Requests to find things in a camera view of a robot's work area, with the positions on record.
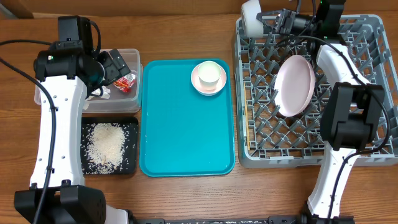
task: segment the white cup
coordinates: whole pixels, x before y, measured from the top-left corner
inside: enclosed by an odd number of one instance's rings
[[[202,62],[198,67],[199,81],[206,90],[214,90],[221,77],[221,67],[213,61]]]

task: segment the plastic container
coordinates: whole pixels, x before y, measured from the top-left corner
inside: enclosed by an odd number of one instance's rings
[[[94,97],[90,100],[86,100],[88,107],[85,110],[83,109],[84,113],[135,113],[140,110],[143,68],[140,63],[139,52],[136,49],[118,50],[130,70],[135,70],[137,72],[137,82],[132,86],[129,93],[124,93],[113,84],[107,86],[107,88],[111,90],[110,98],[104,99]],[[40,105],[39,91],[40,90],[36,87],[34,100],[38,105]]]
[[[275,17],[263,17],[274,21]],[[375,15],[342,16],[339,33],[346,41],[349,56],[362,75],[386,91],[384,106],[391,121],[392,137],[383,150],[358,158],[356,166],[398,164],[398,108],[392,94],[398,91],[398,79],[386,32]],[[306,42],[293,48],[275,48],[280,35],[265,30],[260,39],[244,35],[242,20],[236,21],[233,44],[237,95],[239,161],[248,168],[297,167],[321,164],[325,145],[320,136],[320,118],[331,93],[322,70],[315,67],[315,88],[308,108],[295,117],[281,116],[275,105],[274,85],[280,62],[299,54],[312,65]],[[361,112],[352,108],[353,113]],[[367,149],[374,149],[384,139],[386,118],[381,114],[379,131]]]

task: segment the teal tray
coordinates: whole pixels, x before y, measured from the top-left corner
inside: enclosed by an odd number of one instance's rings
[[[203,96],[191,72],[212,60],[226,74],[225,87]],[[223,175],[235,165],[229,67],[220,59],[157,60],[144,69],[140,159],[150,177]]]

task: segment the dish rack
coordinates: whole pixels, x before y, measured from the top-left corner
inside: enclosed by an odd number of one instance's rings
[[[263,17],[275,21],[275,17]],[[382,85],[386,91],[383,101],[391,121],[391,134],[379,152],[363,155],[356,166],[389,166],[398,163],[397,74],[380,17],[375,15],[342,16],[339,33],[349,49],[358,70],[371,83]],[[242,20],[236,21],[233,43],[234,74],[237,95],[239,161],[248,168],[297,167],[321,164],[325,145],[320,136],[320,118],[331,88],[322,70],[307,53],[306,42],[294,47],[275,48],[284,37],[265,30],[261,39],[244,35]],[[316,82],[312,99],[302,113],[283,117],[275,105],[274,83],[286,58],[299,54],[314,67]],[[361,109],[351,108],[354,113]],[[366,146],[374,149],[384,138],[386,119],[381,114],[374,141]]]

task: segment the wooden table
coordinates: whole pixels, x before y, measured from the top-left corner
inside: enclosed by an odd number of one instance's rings
[[[397,12],[364,13],[382,17],[393,57],[398,58]],[[135,48],[143,66],[158,59],[221,58],[232,70],[231,41],[238,17],[109,17],[95,21],[101,29],[102,48]],[[56,19],[0,21],[0,29],[0,41],[53,42],[58,37]],[[33,60],[44,48],[6,45],[0,48],[0,56],[34,74]],[[40,107],[33,101],[34,85],[3,65],[0,83],[0,220],[27,223],[14,210],[13,200],[16,190],[29,187],[39,142]],[[234,81],[231,84],[236,114]],[[314,188],[319,168],[245,169],[237,159],[233,171],[225,176],[155,179],[137,168],[134,177],[87,177],[86,185],[102,190],[110,205],[130,209],[137,218],[261,218],[298,214]],[[397,223],[397,173],[398,166],[355,167],[342,199],[342,215],[354,215],[358,223]]]

